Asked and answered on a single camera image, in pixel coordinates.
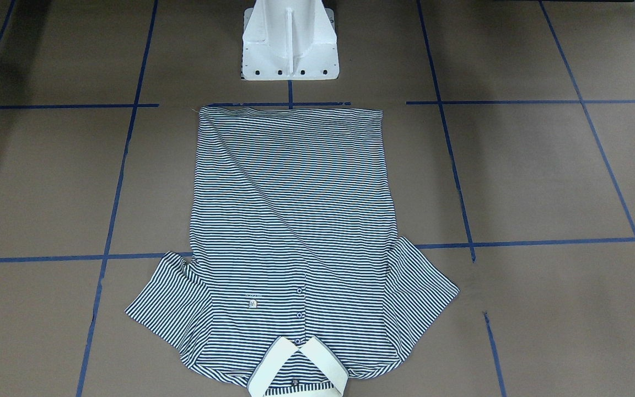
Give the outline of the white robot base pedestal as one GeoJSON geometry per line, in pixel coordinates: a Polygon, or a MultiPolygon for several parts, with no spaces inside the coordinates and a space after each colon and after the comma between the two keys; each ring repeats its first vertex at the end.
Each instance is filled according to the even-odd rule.
{"type": "Polygon", "coordinates": [[[335,12],[323,1],[257,1],[244,11],[240,76],[323,81],[340,75],[335,12]]]}

